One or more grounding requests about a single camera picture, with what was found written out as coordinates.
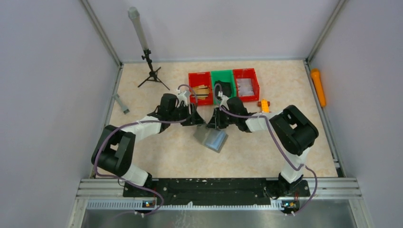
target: cable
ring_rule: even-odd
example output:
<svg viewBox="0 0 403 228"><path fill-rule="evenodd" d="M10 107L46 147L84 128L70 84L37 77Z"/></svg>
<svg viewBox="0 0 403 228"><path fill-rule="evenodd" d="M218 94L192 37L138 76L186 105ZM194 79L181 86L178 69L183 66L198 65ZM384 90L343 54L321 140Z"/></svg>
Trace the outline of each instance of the cable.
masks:
<svg viewBox="0 0 403 228"><path fill-rule="evenodd" d="M216 90L217 87L220 88L220 92L222 91L221 85L220 85L219 83L215 84L215 86L214 86L214 88L213 88L213 99L214 99L214 101L215 101L216 104L220 104L220 102L218 101L218 99L217 99L217 97L216 97L216 95L215 95L215 90ZM265 116L265 115L262 115L262 116L260 116L260 115L256 115L256 116L252 116L252 115L250 115L250 116L249 116L249 115L237 115L237 114L230 113L229 111L226 110L226 108L222 108L221 105L218 105L218 107L219 107L220 110L223 111L224 113L226 113L226 114L228 114L228 115L231 115L231 116L234 116L234 117L237 117L237 118L244 118L244 119L255 118L255 119L257 119L257 118L263 117L263 118L265 119L265 122L266 122L266 125L267 125L267 129L269 130L270 136L271 136L271 138L272 138L273 141L274 141L274 144L276 144L276 146L277 146L278 150L280 151L281 155L284 157L284 159L287 161L287 163L292 167L292 169L295 170L295 171L300 171L301 168L305 166L305 168L306 168L307 170L311 171L311 173L314 174L314 177L315 177L315 188L314 188L314 191L313 191L313 193L311 194L311 196L309 197L308 201L299 209L299 211L301 211L301 209L303 209L303 208L312 200L312 198L314 197L314 195L315 195L315 193L316 193L316 190L317 190L317 176L316 176L316 173L315 173L312 169L308 168L305 164L300 164L300 165L298 166L298 168L294 166L294 164L291 162L291 160L290 160L290 159L287 157L287 155L284 153L284 151L283 151L283 149L281 148L280 144L278 143L276 137L274 137L274 133L273 133L271 127L270 127L269 119L267 118L267 116Z"/></svg>
<svg viewBox="0 0 403 228"><path fill-rule="evenodd" d="M182 85L178 86L178 89L180 89L182 86L188 87L189 90L190 90L193 94L196 94L195 91L193 90L193 88L191 88L189 85L186 85L186 84L182 84ZM133 187L136 187L136 188L138 188L138 189L142 189L142 190L145 190L145 191L154 193L155 195L157 195L157 196L161 199L161 204L160 204L156 209L154 209L154 210L152 210L152 211L150 211L150 212L148 212L148 213L145 213L144 216L152 215L152 214L154 214L159 208L161 208L161 207L163 206L163 204L164 204L164 198L162 197L162 195L161 195L160 193L158 193L158 192L156 192L156 191L154 191L154 190L152 190L152 189L148 189L148 188L145 188L145 187L136 185L136 184L134 184L134 183L132 183L132 182L130 182L130 181L128 181L128 180L125 180L125 179L123 179L123 178L121 178L121 177L118 177L118 176L116 176L116 175L109 175L109 174L101 174L101 173L99 173L99 172L98 172L98 160L99 160L99 156L100 156L100 154L101 154L101 151L104 150L104 148L106 147L106 144L108 143L108 141L110 140L110 138L112 137L112 135L114 135L116 132L118 132L118 131L119 131L120 129L122 129L122 128L125 128L125 127L128 127L128 126L134 126L134 125L138 125L138 124L143 124L143 123L144 123L144 124L145 124L145 123L162 123L162 124L172 124L172 123L173 123L173 124L179 124L179 123L183 123L183 122L187 121L189 118L191 118L191 117L196 113L196 110L197 110L197 102L198 102L198 101L197 101L197 97L195 96L195 108L194 108L193 112L192 112L186 119L183 119L183 120L179 120L179 121L144 120L144 121L141 121L141 122L137 121L137 122L134 122L134 123L127 123L127 124L124 124L124 125L122 125L122 126L120 126L120 127L117 127L116 129L114 129L114 130L105 138L105 140L104 140L104 141L102 142L102 144L101 144L101 147L99 147L99 150L98 150L98 152L96 153L96 157L95 157L95 161L94 161L94 173L95 173L97 176L99 176L99 177L111 177L111 178L117 178L117 179L119 179L119 180L123 180L123 181L125 181L126 183L132 185Z"/></svg>

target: black tripod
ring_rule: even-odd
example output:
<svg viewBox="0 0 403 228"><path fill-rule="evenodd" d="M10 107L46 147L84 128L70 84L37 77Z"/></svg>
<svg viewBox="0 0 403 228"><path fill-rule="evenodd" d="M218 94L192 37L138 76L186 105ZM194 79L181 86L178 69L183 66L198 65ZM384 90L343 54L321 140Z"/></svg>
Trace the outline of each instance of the black tripod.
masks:
<svg viewBox="0 0 403 228"><path fill-rule="evenodd" d="M161 81L161 79L158 78L158 71L161 69L161 67L159 67L156 71L154 71L153 69L153 65L151 64L153 61L150 59L150 54L151 51L149 49L144 51L144 56L141 56L141 58L146 59L147 63L148 63L148 67L150 68L150 76L148 76L148 78L146 78L138 87L140 87L142 84L144 84L144 82L146 81L150 81L150 82L159 82L162 83L168 90L170 90L165 84L164 82Z"/></svg>

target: orange bottle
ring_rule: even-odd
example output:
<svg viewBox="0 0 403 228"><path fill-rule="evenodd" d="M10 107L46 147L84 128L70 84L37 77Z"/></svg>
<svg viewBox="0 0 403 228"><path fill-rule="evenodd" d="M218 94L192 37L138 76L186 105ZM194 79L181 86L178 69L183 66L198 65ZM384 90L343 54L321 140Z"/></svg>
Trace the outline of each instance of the orange bottle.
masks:
<svg viewBox="0 0 403 228"><path fill-rule="evenodd" d="M322 83L320 82L320 72L318 69L312 69L311 70L311 77L312 81L314 82L315 89L316 89L316 94L317 98L319 99L319 103L321 107L326 106L326 99L325 99L325 93L323 92L323 87Z"/></svg>

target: table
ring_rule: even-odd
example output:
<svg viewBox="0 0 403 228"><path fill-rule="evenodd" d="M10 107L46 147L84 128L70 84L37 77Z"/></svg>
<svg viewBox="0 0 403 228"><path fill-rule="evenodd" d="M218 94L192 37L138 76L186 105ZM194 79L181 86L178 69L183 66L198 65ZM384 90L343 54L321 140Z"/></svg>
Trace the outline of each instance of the table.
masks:
<svg viewBox="0 0 403 228"><path fill-rule="evenodd" d="M319 137L308 155L307 166L318 177L337 176L302 60L172 62L153 66L162 67L158 76L171 90L156 82L137 88L148 77L149 68L146 63L125 64L118 94L130 112L123 114L115 102L110 124L120 126L142 119L155 109L164 93L175 93L178 85L188 83L188 73L255 68L260 98L270 101L272 112L295 105L318 128ZM257 102L244 104L249 112L260 111ZM208 122L213 106L199 106L198 112ZM228 139L224 147L216 153L199 144L194 131L195 126L172 124L163 133L138 142L132 163L155 178L240 178L277 177L285 162L268 132L244 133L231 125L225 129ZM312 174L305 171L305 176Z"/></svg>

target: white wall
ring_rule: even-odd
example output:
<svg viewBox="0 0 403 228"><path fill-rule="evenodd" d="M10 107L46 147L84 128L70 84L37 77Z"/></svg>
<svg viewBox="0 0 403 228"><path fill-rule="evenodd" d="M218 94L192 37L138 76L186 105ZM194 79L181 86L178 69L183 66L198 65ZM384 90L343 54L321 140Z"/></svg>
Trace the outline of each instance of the white wall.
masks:
<svg viewBox="0 0 403 228"><path fill-rule="evenodd" d="M306 58L338 0L89 0L118 56L142 61L127 16L137 7L152 59Z"/></svg>
<svg viewBox="0 0 403 228"><path fill-rule="evenodd" d="M78 0L0 2L0 227L67 225L116 74Z"/></svg>
<svg viewBox="0 0 403 228"><path fill-rule="evenodd" d="M403 1L349 1L313 67L376 227L402 227Z"/></svg>

